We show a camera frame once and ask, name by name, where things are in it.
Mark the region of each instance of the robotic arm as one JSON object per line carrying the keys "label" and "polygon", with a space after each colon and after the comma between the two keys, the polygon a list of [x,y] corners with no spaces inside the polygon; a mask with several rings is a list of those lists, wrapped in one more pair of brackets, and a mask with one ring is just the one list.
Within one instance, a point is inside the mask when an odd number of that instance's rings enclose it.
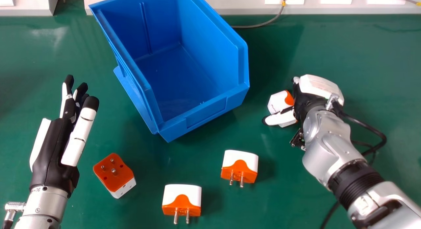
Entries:
{"label": "robotic arm", "polygon": [[26,203],[8,202],[3,229],[59,229],[67,200],[78,185],[77,164],[99,107],[82,83],[72,94],[74,79],[68,75],[62,86],[60,118],[44,118],[30,156],[33,173]]}
{"label": "robotic arm", "polygon": [[[421,228],[421,208],[385,181],[353,146],[351,128],[341,119],[349,117],[342,111],[343,103],[333,82],[314,75],[294,77],[293,95],[288,91],[272,95],[271,115],[262,122],[281,127],[301,123],[291,146],[305,151],[304,167],[335,195],[356,228]],[[384,144],[385,137],[376,147]]]}

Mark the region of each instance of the blue plastic bin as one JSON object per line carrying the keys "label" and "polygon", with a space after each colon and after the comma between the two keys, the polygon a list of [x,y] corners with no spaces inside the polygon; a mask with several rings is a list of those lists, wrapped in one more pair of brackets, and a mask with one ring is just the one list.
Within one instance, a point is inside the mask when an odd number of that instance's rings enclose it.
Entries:
{"label": "blue plastic bin", "polygon": [[247,44],[204,0],[105,0],[90,9],[153,134],[170,142],[243,102]]}

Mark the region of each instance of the green tabletop surface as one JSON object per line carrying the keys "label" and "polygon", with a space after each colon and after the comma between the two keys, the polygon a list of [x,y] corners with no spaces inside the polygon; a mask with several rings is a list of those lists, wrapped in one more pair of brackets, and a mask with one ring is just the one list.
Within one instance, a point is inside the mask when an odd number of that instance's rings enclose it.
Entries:
{"label": "green tabletop surface", "polygon": [[[240,25],[270,17],[224,18]],[[81,0],[60,1],[53,17],[0,18],[0,204],[26,201],[39,124],[58,117],[61,85],[72,74],[75,85],[89,84],[100,106],[62,228],[317,229],[335,197],[304,169],[304,152],[289,145],[298,126],[261,122],[269,96],[307,73],[338,84],[345,111],[388,136],[374,167],[421,204],[421,15],[285,15],[237,32],[249,48],[251,87],[244,103],[167,143],[149,132],[114,76],[113,52]],[[351,126],[352,139],[379,142]],[[220,178],[227,149],[259,156],[255,184],[241,189]],[[137,181],[120,199],[92,170],[112,152]],[[201,217],[173,225],[161,209],[166,184],[201,186]],[[327,228],[354,227],[340,208]]]}

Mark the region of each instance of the white wall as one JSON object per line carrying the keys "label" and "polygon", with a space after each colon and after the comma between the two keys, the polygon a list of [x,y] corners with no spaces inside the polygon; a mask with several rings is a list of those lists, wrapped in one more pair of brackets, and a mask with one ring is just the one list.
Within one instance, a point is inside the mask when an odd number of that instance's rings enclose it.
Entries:
{"label": "white wall", "polygon": [[[279,5],[265,5],[264,0],[206,0],[222,15],[276,14]],[[367,5],[367,0],[352,0],[351,5],[322,5],[320,0],[305,0],[304,5],[288,5],[285,14],[390,14],[421,13],[421,7],[405,5]]]}

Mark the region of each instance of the orange and white plug adapter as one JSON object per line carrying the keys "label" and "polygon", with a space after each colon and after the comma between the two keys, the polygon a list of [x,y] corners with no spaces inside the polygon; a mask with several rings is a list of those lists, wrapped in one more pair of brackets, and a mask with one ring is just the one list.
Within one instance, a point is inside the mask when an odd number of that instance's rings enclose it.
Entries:
{"label": "orange and white plug adapter", "polygon": [[133,171],[116,153],[111,153],[93,166],[93,172],[116,199],[136,185]]}
{"label": "orange and white plug adapter", "polygon": [[194,185],[170,184],[164,189],[162,211],[164,215],[174,215],[174,224],[179,216],[186,216],[186,223],[190,217],[199,217],[202,205],[202,188]]}
{"label": "orange and white plug adapter", "polygon": [[256,181],[258,165],[259,156],[256,154],[226,150],[222,162],[221,178],[230,180],[230,185],[233,185],[233,181],[239,181],[239,187],[243,188],[244,183]]}

